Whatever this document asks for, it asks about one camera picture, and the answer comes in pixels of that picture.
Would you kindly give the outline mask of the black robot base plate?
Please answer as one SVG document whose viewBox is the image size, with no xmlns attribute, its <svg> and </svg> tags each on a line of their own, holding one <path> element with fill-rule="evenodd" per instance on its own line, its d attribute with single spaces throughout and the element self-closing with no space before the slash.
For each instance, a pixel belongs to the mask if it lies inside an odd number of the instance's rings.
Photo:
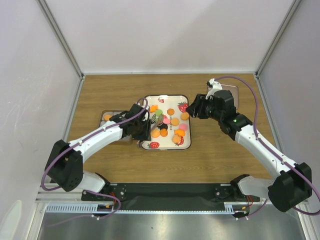
<svg viewBox="0 0 320 240">
<path fill-rule="evenodd" d="M 111 183 L 101 193 L 115 196 L 121 204 L 130 207 L 212 207 L 231 202 L 250 205 L 252 201 L 260 200 L 237 193 L 229 183 Z"/>
</svg>

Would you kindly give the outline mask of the green round cookie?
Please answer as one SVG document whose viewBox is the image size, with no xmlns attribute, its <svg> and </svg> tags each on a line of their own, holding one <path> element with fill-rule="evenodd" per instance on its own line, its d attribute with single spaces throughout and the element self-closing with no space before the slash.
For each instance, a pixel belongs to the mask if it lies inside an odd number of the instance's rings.
<svg viewBox="0 0 320 240">
<path fill-rule="evenodd" d="M 160 115 L 163 114 L 163 111 L 161 109 L 157 109 L 154 113 L 157 117 L 159 117 Z"/>
</svg>

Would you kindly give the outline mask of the pink sandwich cookie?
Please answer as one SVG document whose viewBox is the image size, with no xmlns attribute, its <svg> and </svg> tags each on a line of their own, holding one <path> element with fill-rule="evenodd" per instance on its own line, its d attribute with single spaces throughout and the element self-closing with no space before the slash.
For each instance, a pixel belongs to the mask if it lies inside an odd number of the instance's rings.
<svg viewBox="0 0 320 240">
<path fill-rule="evenodd" d="M 163 123 L 169 125 L 171 123 L 171 120 L 169 118 L 164 118 Z"/>
</svg>

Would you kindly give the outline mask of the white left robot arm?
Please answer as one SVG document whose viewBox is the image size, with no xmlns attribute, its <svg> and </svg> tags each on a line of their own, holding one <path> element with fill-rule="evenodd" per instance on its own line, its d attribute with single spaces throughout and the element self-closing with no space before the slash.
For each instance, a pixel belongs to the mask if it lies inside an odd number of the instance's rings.
<svg viewBox="0 0 320 240">
<path fill-rule="evenodd" d="M 57 186 L 53 188 L 71 192 L 75 189 L 92 192 L 98 200 L 109 197 L 108 182 L 98 173 L 84 170 L 84 163 L 95 153 L 127 136 L 140 142 L 151 138 L 151 121 L 148 102 L 134 103 L 130 110 L 113 115 L 96 130 L 76 140 L 54 143 L 41 179 L 45 191 L 45 178 L 50 177 Z"/>
</svg>

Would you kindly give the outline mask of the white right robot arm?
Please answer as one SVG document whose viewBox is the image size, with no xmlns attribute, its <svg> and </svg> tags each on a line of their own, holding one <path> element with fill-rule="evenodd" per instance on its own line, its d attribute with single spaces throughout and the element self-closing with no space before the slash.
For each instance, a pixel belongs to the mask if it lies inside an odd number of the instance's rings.
<svg viewBox="0 0 320 240">
<path fill-rule="evenodd" d="M 242 201 L 251 195 L 269 200 L 279 211 L 287 212 L 312 196 L 311 168 L 286 157 L 255 131 L 253 123 L 237 112 L 230 91 L 198 94 L 186 112 L 192 118 L 216 120 L 221 131 L 247 149 L 271 175 L 271 180 L 247 174 L 236 178 L 236 185 L 230 188 L 234 200 Z"/>
</svg>

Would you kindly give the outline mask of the metal serving tongs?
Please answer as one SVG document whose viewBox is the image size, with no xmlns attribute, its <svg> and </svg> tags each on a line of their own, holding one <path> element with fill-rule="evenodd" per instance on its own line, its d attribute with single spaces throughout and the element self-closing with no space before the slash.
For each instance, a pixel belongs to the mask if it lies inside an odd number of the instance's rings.
<svg viewBox="0 0 320 240">
<path fill-rule="evenodd" d="M 159 126 L 163 123 L 163 120 L 164 120 L 164 114 L 161 113 L 159 116 L 158 116 L 158 119 L 157 121 L 155 121 L 151 126 L 150 126 L 150 134 Z M 138 141 L 136 143 L 137 145 L 137 148 L 141 148 L 142 147 L 142 144 L 143 144 L 143 141 Z"/>
</svg>

